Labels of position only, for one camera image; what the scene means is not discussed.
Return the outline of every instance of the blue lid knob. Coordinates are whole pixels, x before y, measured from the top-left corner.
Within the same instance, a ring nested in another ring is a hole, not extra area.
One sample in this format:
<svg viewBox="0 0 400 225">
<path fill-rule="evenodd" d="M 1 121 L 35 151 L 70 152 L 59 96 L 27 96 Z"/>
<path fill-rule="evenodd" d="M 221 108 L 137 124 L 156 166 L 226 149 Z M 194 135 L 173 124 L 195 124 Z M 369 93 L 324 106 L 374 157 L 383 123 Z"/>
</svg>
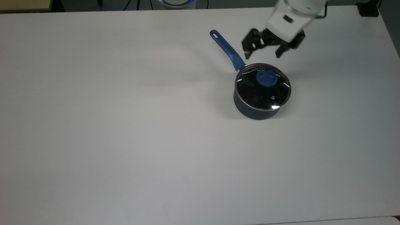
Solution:
<svg viewBox="0 0 400 225">
<path fill-rule="evenodd" d="M 257 81 L 262 86 L 271 87 L 276 84 L 278 77 L 272 70 L 259 71 L 257 73 Z"/>
</svg>

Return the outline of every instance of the pan handle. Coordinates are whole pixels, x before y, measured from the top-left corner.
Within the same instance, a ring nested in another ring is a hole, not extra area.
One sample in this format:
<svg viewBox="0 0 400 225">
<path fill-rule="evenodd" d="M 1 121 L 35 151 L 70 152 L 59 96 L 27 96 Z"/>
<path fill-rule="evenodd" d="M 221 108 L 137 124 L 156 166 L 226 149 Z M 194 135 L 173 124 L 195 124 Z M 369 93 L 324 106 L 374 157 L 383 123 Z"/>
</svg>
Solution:
<svg viewBox="0 0 400 225">
<path fill-rule="evenodd" d="M 222 50 L 224 50 L 224 52 L 229 56 L 236 71 L 239 72 L 241 69 L 243 69 L 246 66 L 246 64 L 243 62 L 242 58 L 239 56 L 239 54 L 222 37 L 222 35 L 220 35 L 220 33 L 218 31 L 216 31 L 216 30 L 210 31 L 210 36 L 222 48 Z"/>
</svg>

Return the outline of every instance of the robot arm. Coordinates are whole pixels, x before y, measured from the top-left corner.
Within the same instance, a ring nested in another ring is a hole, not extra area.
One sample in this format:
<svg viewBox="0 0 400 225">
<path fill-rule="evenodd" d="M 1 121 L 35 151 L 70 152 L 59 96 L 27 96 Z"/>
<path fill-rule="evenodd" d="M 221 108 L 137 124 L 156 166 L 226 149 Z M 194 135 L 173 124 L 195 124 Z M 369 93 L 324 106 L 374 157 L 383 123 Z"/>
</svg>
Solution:
<svg viewBox="0 0 400 225">
<path fill-rule="evenodd" d="M 259 32 L 252 29 L 242 41 L 246 59 L 253 51 L 269 45 L 280 45 L 276 57 L 285 51 L 296 49 L 304 39 L 303 28 L 313 19 L 321 18 L 318 13 L 328 0 L 278 0 L 268 18 L 266 29 Z"/>
</svg>

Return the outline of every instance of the pot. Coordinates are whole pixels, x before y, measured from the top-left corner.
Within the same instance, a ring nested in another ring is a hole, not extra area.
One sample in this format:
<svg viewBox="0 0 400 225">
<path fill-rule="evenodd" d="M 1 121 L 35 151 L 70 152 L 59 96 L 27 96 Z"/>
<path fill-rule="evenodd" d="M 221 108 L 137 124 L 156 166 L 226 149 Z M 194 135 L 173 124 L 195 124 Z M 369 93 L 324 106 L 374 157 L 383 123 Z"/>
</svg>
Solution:
<svg viewBox="0 0 400 225">
<path fill-rule="evenodd" d="M 210 36 L 230 57 L 238 72 L 233 95 L 237 109 L 254 120 L 264 120 L 275 115 L 290 98 L 292 88 L 286 75 L 265 63 L 246 66 L 218 31 L 210 31 Z"/>
</svg>

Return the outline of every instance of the pot lid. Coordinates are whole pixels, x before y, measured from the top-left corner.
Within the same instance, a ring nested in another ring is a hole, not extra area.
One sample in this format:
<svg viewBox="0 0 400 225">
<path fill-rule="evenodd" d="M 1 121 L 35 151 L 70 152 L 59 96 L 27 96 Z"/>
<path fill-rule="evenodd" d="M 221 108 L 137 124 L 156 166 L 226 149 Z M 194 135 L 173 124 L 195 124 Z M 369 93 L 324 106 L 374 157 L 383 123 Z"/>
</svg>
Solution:
<svg viewBox="0 0 400 225">
<path fill-rule="evenodd" d="M 239 72 L 235 90 L 246 105 L 257 110 L 271 111 L 288 101 L 291 85 L 286 75 L 276 67 L 257 63 Z"/>
</svg>

